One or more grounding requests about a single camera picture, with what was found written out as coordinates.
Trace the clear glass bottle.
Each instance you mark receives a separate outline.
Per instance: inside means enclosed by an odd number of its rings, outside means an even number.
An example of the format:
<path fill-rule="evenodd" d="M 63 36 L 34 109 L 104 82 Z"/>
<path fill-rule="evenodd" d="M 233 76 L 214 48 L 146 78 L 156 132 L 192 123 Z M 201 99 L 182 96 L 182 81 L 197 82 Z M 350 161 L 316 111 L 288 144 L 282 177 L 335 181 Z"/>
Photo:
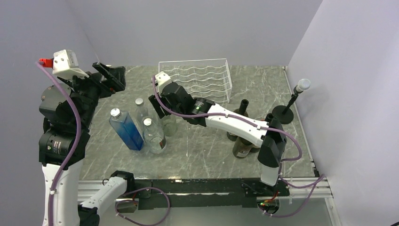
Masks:
<path fill-rule="evenodd" d="M 165 115 L 161 119 L 161 125 L 166 136 L 173 136 L 177 131 L 176 116 L 173 114 Z"/>

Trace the dark wine bottle front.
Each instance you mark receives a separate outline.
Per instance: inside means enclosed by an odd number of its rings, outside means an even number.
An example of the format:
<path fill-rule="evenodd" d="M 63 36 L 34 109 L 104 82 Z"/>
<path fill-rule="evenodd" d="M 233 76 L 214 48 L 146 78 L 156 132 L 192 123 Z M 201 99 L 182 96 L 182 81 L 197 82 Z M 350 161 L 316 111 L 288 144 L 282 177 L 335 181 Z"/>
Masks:
<path fill-rule="evenodd" d="M 251 142 L 241 137 L 237 137 L 232 149 L 232 153 L 236 158 L 243 159 L 247 157 L 252 147 L 253 144 Z"/>

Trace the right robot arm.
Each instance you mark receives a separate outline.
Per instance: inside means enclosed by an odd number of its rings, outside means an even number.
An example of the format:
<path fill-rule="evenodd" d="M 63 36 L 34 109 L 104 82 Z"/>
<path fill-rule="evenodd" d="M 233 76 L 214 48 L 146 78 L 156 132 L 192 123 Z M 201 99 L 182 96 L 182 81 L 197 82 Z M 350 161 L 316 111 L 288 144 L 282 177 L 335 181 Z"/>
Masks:
<path fill-rule="evenodd" d="M 257 159 L 262 166 L 260 191 L 264 195 L 277 191 L 282 155 L 289 134 L 272 114 L 259 121 L 229 111 L 213 101 L 194 99 L 175 82 L 162 82 L 161 94 L 156 81 L 152 81 L 152 86 L 154 95 L 149 99 L 160 117 L 175 115 L 193 125 L 221 129 L 258 147 Z"/>

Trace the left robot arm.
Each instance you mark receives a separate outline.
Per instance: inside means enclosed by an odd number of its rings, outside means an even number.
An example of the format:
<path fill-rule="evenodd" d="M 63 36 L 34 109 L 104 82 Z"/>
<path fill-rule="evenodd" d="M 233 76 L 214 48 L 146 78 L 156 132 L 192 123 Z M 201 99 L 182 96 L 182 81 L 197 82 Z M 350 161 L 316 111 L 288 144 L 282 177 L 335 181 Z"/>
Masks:
<path fill-rule="evenodd" d="M 89 127 L 101 98 L 126 87 L 123 66 L 93 63 L 95 73 L 55 59 L 40 59 L 38 67 L 53 70 L 53 85 L 41 95 L 39 111 L 44 117 L 39 139 L 39 161 L 45 178 L 45 226 L 97 226 L 104 212 L 120 196 L 134 194 L 130 172 L 115 171 L 99 191 L 78 203 L 80 171 L 90 139 Z"/>

